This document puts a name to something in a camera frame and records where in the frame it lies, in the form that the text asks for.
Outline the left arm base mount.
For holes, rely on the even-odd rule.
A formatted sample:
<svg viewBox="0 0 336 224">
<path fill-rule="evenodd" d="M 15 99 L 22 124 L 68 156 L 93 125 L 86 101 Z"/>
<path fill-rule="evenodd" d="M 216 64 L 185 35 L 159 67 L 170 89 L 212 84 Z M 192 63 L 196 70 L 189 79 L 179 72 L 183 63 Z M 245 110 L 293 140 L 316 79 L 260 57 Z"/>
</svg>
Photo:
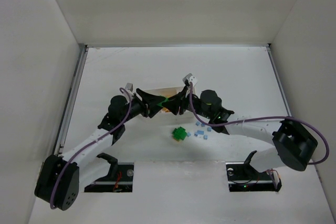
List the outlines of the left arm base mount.
<svg viewBox="0 0 336 224">
<path fill-rule="evenodd" d="M 105 176 L 98 176 L 87 185 L 86 193 L 131 193 L 133 191 L 134 163 L 119 163 L 118 160 L 106 153 L 97 156 L 109 168 Z"/>
</svg>

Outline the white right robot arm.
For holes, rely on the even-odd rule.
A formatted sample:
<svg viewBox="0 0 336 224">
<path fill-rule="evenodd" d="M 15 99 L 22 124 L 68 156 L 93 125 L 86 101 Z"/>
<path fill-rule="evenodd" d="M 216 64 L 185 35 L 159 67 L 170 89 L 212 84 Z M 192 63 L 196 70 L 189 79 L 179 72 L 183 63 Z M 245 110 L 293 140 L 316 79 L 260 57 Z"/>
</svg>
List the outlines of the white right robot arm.
<svg viewBox="0 0 336 224">
<path fill-rule="evenodd" d="M 205 117 L 217 133 L 246 136 L 272 145 L 265 151 L 251 152 L 245 160 L 260 173 L 282 166 L 299 172 L 307 168 L 318 142 L 302 123 L 286 116 L 254 121 L 222 107 L 221 98 L 213 90 L 204 90 L 200 96 L 189 91 L 185 87 L 163 101 L 162 107 L 173 114 L 188 110 Z"/>
</svg>

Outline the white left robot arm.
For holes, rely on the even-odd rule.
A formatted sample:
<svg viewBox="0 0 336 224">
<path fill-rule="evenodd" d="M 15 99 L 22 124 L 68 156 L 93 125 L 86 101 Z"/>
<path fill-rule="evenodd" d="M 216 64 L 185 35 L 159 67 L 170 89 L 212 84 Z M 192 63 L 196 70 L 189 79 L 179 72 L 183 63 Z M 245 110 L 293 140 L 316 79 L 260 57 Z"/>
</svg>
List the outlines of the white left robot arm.
<svg viewBox="0 0 336 224">
<path fill-rule="evenodd" d="M 145 118 L 155 115 L 166 100 L 140 89 L 135 93 L 125 88 L 120 91 L 121 95 L 111 98 L 106 115 L 86 140 L 62 155 L 52 154 L 45 159 L 34 195 L 49 203 L 51 209 L 65 211 L 73 204 L 83 184 L 84 169 L 94 160 L 106 162 L 100 170 L 103 176 L 107 175 L 118 161 L 115 158 L 109 161 L 103 151 L 120 139 L 125 123 L 140 114 Z"/>
</svg>

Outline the green lego cluster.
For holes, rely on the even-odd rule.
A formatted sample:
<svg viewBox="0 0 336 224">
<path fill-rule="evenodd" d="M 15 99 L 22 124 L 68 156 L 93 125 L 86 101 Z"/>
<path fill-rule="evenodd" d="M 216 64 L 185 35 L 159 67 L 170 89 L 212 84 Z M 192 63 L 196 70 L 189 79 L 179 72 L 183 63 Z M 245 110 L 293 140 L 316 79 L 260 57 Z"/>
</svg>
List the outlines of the green lego cluster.
<svg viewBox="0 0 336 224">
<path fill-rule="evenodd" d="M 187 137 L 186 129 L 183 127 L 175 128 L 172 132 L 172 138 L 176 141 L 183 141 Z"/>
</svg>

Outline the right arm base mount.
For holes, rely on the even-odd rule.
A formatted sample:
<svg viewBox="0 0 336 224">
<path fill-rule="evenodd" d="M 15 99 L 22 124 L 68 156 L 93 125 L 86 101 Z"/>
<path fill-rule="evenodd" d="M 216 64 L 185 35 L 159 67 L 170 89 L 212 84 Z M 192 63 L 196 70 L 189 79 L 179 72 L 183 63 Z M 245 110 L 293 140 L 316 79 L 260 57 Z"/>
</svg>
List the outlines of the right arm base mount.
<svg viewBox="0 0 336 224">
<path fill-rule="evenodd" d="M 278 193 L 281 190 L 282 181 L 276 170 L 269 169 L 260 173 L 250 165 L 256 152 L 251 152 L 243 162 L 226 163 L 228 189 L 231 193 L 257 191 Z"/>
</svg>

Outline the white divided plastic container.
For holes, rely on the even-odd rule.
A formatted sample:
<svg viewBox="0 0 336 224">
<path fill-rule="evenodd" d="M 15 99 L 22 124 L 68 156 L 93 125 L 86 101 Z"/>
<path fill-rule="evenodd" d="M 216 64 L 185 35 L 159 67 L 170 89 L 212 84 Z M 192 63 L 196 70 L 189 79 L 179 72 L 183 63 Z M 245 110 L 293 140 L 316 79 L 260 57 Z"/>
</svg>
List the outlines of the white divided plastic container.
<svg viewBox="0 0 336 224">
<path fill-rule="evenodd" d="M 158 113 L 172 113 L 174 115 L 182 115 L 189 109 L 189 91 L 187 87 L 172 87 L 145 90 L 154 96 L 163 97 L 164 100 L 155 105 L 150 110 L 149 117 L 153 118 Z"/>
</svg>

